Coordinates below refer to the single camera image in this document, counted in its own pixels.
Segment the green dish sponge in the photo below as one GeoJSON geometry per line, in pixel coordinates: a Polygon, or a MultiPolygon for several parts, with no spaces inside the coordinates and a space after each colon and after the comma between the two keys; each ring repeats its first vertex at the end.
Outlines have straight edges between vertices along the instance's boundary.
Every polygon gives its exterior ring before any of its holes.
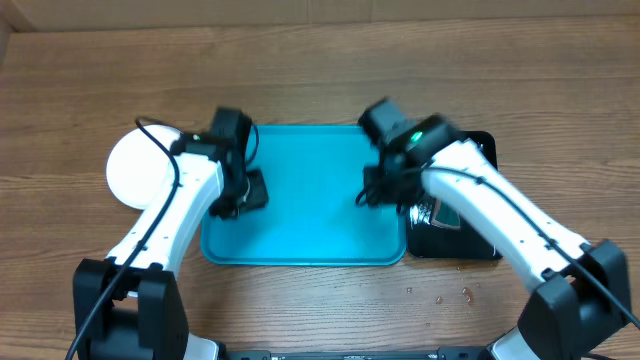
{"type": "Polygon", "coordinates": [[[461,227],[459,214],[440,199],[434,202],[430,223],[439,228],[455,231],[461,227]]]}

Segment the teal plastic tray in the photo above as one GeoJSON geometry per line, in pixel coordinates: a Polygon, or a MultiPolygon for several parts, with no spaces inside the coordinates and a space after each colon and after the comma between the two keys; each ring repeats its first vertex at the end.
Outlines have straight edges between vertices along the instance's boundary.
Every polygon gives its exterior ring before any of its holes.
{"type": "Polygon", "coordinates": [[[249,140],[269,196],[235,219],[202,219],[200,248],[219,265],[387,266],[406,251],[392,206],[359,207],[378,152],[357,126],[262,125],[249,140]]]}

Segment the white round plate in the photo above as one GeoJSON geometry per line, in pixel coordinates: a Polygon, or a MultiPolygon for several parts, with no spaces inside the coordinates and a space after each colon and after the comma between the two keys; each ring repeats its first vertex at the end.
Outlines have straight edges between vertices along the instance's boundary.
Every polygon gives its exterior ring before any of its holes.
{"type": "Polygon", "coordinates": [[[139,210],[151,205],[160,207],[173,178],[169,157],[139,128],[117,142],[106,163],[106,180],[112,194],[139,210]]]}

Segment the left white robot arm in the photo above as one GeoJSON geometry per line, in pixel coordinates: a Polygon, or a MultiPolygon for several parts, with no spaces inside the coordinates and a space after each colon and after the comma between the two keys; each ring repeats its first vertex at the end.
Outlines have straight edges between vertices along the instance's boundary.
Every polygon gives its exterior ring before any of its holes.
{"type": "Polygon", "coordinates": [[[122,137],[106,166],[111,192],[141,215],[103,260],[73,276],[73,359],[216,359],[221,346],[191,333],[177,286],[201,218],[243,210],[254,186],[244,136],[150,126],[122,137]]]}

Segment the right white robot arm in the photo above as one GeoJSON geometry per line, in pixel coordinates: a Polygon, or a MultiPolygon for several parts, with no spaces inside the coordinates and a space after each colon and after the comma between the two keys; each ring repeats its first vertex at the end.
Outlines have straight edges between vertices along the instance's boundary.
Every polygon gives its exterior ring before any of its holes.
{"type": "Polygon", "coordinates": [[[581,359],[639,323],[624,252],[611,241],[593,246],[555,222],[446,118],[362,116],[358,124],[380,157],[357,202],[402,209],[424,195],[443,201],[492,244],[529,292],[517,324],[482,358],[581,359]]]}

